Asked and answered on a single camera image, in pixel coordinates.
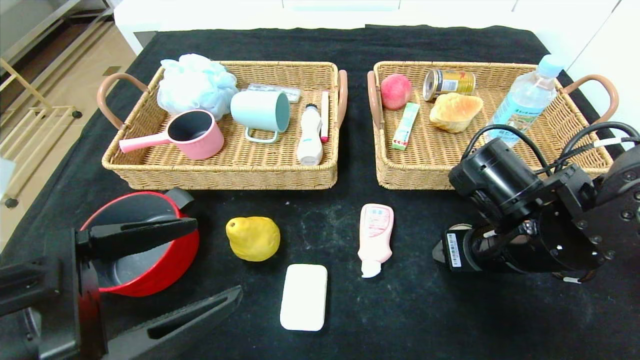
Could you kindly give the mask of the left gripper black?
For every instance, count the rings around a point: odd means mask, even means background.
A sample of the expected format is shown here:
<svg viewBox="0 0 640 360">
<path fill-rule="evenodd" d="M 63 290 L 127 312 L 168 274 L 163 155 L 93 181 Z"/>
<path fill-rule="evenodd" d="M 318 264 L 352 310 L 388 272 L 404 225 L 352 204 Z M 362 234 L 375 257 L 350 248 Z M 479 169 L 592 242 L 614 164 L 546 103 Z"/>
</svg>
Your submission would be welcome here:
<svg viewBox="0 0 640 360">
<path fill-rule="evenodd" d="M 176 360 L 233 313 L 242 287 L 146 321 L 107 343 L 91 260 L 144 253 L 197 229 L 195 218 L 173 218 L 51 232 L 43 254 L 1 267 L 1 358 Z"/>
</svg>

